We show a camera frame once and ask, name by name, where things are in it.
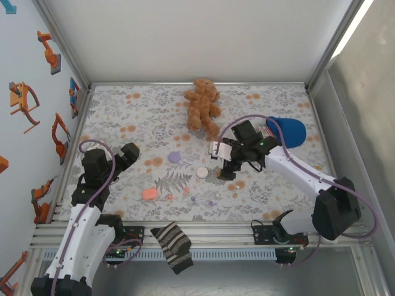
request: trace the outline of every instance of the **white wall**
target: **white wall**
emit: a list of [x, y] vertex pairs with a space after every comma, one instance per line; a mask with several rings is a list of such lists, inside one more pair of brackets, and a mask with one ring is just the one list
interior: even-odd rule
[[[0, 174], [0, 276], [30, 245], [35, 228], [30, 191], [61, 173], [51, 138], [55, 112], [61, 115], [72, 135], [78, 120], [78, 117], [71, 119], [69, 66], [62, 59], [62, 71], [51, 76], [44, 46], [37, 40], [37, 30], [47, 33], [43, 21], [31, 1], [12, 0], [12, 3], [17, 6], [16, 15], [6, 15], [0, 6], [0, 155], [9, 161], [9, 168]], [[55, 43], [49, 41], [49, 44], [59, 53]], [[31, 86], [40, 102], [31, 112], [40, 124], [27, 134], [23, 134], [31, 125], [27, 118], [21, 112], [10, 115], [17, 108], [10, 107], [11, 81], [24, 81]], [[28, 96], [30, 107], [34, 105], [32, 101]], [[66, 141], [60, 128], [57, 135], [62, 142]], [[58, 183], [59, 178], [44, 201], [52, 199]]]
[[46, 0], [91, 81], [307, 81], [351, 0]]

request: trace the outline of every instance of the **teddy bear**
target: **teddy bear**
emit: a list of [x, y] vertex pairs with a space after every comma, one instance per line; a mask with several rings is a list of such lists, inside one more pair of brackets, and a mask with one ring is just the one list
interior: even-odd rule
[[215, 137], [220, 132], [210, 116], [221, 115], [221, 108], [214, 104], [220, 98], [220, 93], [214, 82], [208, 79], [195, 79], [195, 91], [184, 92], [184, 98], [189, 100], [187, 126], [190, 130], [198, 131], [203, 126], [209, 137]]

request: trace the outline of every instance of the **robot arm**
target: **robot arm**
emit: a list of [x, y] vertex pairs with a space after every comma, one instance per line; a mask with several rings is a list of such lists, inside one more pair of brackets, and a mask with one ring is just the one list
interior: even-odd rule
[[[318, 232], [329, 240], [335, 240], [348, 227], [361, 217], [357, 198], [347, 192], [315, 179], [289, 161], [284, 150], [276, 139], [264, 138], [257, 133], [251, 122], [246, 120], [232, 127], [237, 141], [223, 139], [216, 154], [217, 142], [210, 145], [212, 158], [223, 160], [223, 169], [218, 178], [231, 181], [235, 172], [241, 169], [244, 162], [257, 162], [262, 168], [271, 169], [292, 181], [315, 205], [311, 211], [296, 212], [289, 210], [273, 221], [277, 239], [285, 240], [287, 236], [299, 232]], [[329, 180], [354, 190], [353, 183], [347, 178], [337, 180], [332, 176], [315, 170], [302, 160], [290, 154], [290, 157], [301, 167], [315, 173], [322, 179]]]
[[[115, 171], [111, 180], [117, 179], [138, 157], [139, 149], [133, 143], [123, 146], [114, 157]], [[93, 149], [85, 152], [82, 165], [85, 172], [80, 176], [72, 194], [73, 207], [66, 232], [45, 276], [33, 280], [33, 296], [51, 295], [55, 278], [56, 295], [91, 295], [94, 275], [107, 248], [110, 244], [121, 242], [124, 237], [121, 217], [102, 214], [104, 203], [110, 194], [108, 185], [82, 212], [87, 201], [110, 176], [112, 162], [107, 161], [102, 149]], [[64, 260], [60, 261], [63, 252]]]

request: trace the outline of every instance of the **floral tablecloth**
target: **floral tablecloth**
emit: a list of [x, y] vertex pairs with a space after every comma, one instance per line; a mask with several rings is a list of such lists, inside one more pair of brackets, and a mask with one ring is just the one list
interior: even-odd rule
[[[186, 127], [188, 101], [183, 92], [189, 89], [193, 90], [193, 85], [96, 87], [81, 140], [99, 139], [115, 153], [128, 142], [140, 148], [138, 161], [110, 186], [104, 212], [117, 213], [124, 221], [251, 221], [272, 220], [290, 208], [305, 210], [312, 206], [293, 184], [270, 170], [257, 173], [243, 165], [234, 181], [217, 179], [222, 164], [210, 159], [205, 132]], [[219, 85], [217, 89], [222, 115], [214, 121], [221, 128], [250, 113], [296, 118], [305, 124], [307, 139], [302, 146], [291, 149], [292, 153], [326, 172], [321, 140], [303, 85]], [[251, 121], [256, 129], [264, 131], [266, 125], [261, 119]], [[168, 161], [173, 151], [181, 155], [178, 163]], [[208, 169], [205, 179], [196, 176], [199, 167]], [[69, 218], [71, 194], [82, 172], [81, 154], [77, 153], [60, 220]], [[152, 187], [157, 188], [159, 198], [144, 201], [143, 189]]]

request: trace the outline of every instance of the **brown striped sock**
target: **brown striped sock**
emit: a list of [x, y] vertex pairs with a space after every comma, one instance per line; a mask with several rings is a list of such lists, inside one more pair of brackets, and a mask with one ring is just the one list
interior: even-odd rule
[[179, 274], [193, 265], [192, 254], [189, 252], [191, 241], [175, 222], [164, 228], [153, 228], [151, 232], [157, 239], [168, 265], [175, 274]]

